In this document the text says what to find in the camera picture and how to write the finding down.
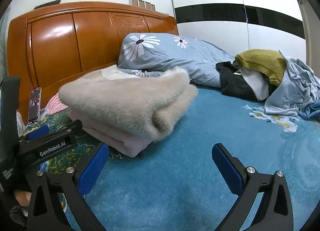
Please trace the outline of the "left hand black glove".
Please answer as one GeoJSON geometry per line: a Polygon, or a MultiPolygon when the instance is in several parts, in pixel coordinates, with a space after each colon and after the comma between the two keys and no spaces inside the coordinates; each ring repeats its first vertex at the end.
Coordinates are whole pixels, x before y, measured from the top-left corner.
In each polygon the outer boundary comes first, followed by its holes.
{"type": "Polygon", "coordinates": [[[28,207],[31,192],[15,190],[3,193],[3,202],[6,211],[13,223],[27,228],[28,207]]]}

